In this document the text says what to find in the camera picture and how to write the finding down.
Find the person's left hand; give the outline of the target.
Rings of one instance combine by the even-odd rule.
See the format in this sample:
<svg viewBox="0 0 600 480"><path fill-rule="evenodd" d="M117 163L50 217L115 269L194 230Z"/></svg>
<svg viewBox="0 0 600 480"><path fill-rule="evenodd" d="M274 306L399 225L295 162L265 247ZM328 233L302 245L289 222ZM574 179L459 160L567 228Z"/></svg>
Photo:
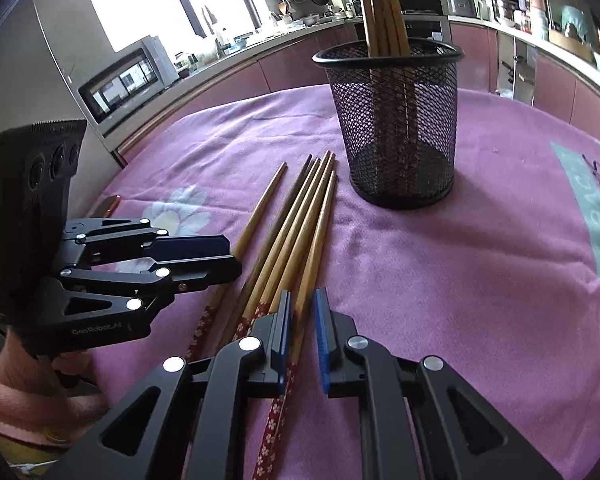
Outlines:
<svg viewBox="0 0 600 480"><path fill-rule="evenodd" d="M100 393L71 394L53 372L80 374L90 365L85 351L54 359L51 368L32 358L13 331L0 353L0 435L27 444L68 448L108 411Z"/></svg>

